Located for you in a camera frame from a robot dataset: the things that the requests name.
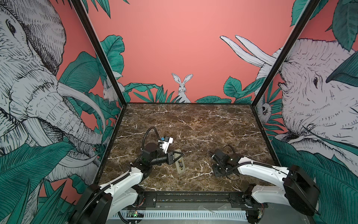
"rabbit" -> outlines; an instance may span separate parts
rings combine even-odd
[[[181,99],[178,101],[178,103],[190,103],[190,100],[185,95],[185,92],[187,91],[187,89],[185,88],[185,83],[193,77],[193,74],[187,75],[183,82],[180,80],[179,76],[177,76],[176,74],[172,73],[172,75],[173,75],[174,81],[179,83],[178,99],[179,98],[181,98]]]

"marble surface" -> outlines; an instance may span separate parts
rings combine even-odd
[[[184,152],[186,171],[178,174],[175,164],[154,166],[139,185],[147,191],[244,191],[250,183],[270,185],[251,176],[215,177],[209,152],[231,144],[236,153],[274,165],[266,143],[248,105],[130,104],[127,106],[100,184],[127,171],[141,154],[141,141],[151,126],[161,136],[174,138],[169,150]],[[157,142],[149,133],[146,144]],[[223,150],[232,153],[229,147]]]

